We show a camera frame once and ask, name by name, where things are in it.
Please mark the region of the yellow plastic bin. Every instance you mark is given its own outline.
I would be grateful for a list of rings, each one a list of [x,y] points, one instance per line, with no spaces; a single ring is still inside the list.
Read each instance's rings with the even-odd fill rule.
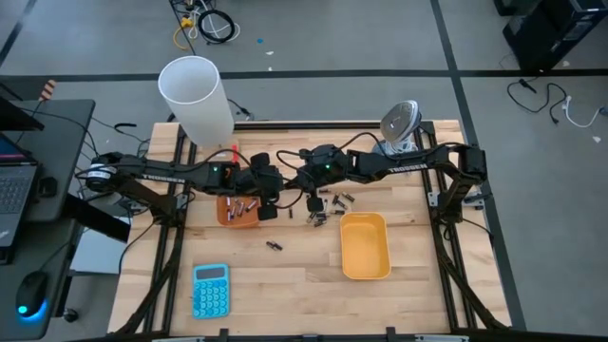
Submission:
[[[355,212],[340,220],[342,271],[353,280],[379,280],[390,275],[390,249],[385,218]]]

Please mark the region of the orange plastic bin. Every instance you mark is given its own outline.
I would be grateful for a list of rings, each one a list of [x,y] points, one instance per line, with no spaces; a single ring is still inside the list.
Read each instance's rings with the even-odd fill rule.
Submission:
[[[233,204],[232,204],[233,200],[237,200],[237,210],[236,210],[235,216],[233,218],[231,217],[232,219],[230,221],[227,221],[227,217],[226,217],[226,206],[227,206],[226,202],[228,199],[231,202],[231,209],[233,206]],[[257,200],[257,206],[255,208],[253,208],[250,212],[246,212],[245,208],[253,200]],[[242,216],[239,217],[237,211],[238,211],[238,205],[241,201],[244,202],[244,211],[242,213]],[[217,221],[222,226],[225,226],[228,228],[234,228],[234,229],[246,229],[246,228],[256,227],[259,224],[259,219],[257,217],[257,208],[258,208],[259,204],[260,204],[259,198],[217,197],[217,200],[216,200]]]

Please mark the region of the white shade wooden base lamp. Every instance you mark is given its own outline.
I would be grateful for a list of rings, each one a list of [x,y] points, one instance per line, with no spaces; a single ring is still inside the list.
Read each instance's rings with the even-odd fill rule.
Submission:
[[[158,89],[191,143],[218,152],[219,161],[235,162],[234,117],[215,64],[200,56],[168,63]]]

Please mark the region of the white and blue steam iron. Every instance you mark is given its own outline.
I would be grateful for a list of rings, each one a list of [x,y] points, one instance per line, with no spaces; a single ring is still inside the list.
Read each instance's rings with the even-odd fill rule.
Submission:
[[[418,149],[413,133],[419,128],[422,115],[416,101],[396,104],[381,120],[380,131],[384,138],[378,145],[389,156],[414,152]]]

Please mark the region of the blue calculator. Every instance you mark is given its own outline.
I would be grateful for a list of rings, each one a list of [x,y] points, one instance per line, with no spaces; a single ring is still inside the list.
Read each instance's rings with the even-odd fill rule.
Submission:
[[[192,315],[215,319],[231,312],[231,281],[227,264],[196,266],[193,270]]]

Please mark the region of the black desk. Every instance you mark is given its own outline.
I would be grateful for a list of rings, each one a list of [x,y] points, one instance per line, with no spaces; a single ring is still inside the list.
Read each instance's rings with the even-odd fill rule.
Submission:
[[[8,114],[0,108],[0,133],[38,162],[27,209],[13,244],[10,264],[0,265],[0,341],[43,337],[49,320],[63,311],[69,265],[86,227],[124,241],[128,225],[72,196],[68,188],[88,132],[95,104],[91,100],[14,102]],[[37,195],[41,178],[58,181],[53,198]],[[23,278],[35,271],[47,274],[46,305],[33,318],[15,311],[15,297]]]

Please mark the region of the small black desk device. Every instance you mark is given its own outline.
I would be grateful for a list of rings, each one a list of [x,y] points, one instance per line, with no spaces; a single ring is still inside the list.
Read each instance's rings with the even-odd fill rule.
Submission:
[[[41,178],[38,182],[37,195],[40,198],[53,198],[58,192],[58,181],[53,177]]]

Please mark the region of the orange black striped tape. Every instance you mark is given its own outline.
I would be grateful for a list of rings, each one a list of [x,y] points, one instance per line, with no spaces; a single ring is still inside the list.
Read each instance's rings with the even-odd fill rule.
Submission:
[[[39,102],[49,101],[52,98],[56,85],[57,85],[57,83],[54,80],[46,81],[46,83],[44,84],[44,86],[42,88],[38,101]]]

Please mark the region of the black laptop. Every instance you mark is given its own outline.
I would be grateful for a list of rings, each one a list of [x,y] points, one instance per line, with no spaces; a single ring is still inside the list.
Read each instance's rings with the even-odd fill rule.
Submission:
[[[11,263],[37,169],[27,151],[0,133],[0,265]]]

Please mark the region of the black computer mouse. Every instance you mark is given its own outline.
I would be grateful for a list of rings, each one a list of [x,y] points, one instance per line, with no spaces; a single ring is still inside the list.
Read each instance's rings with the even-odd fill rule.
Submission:
[[[19,285],[15,297],[15,311],[24,319],[40,314],[46,305],[48,276],[43,271],[26,275]]]

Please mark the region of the black cabinet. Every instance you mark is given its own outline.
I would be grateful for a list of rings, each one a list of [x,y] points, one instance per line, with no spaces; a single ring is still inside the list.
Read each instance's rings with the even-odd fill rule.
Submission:
[[[503,37],[526,71],[553,68],[608,17],[608,0],[493,1],[509,18]]]

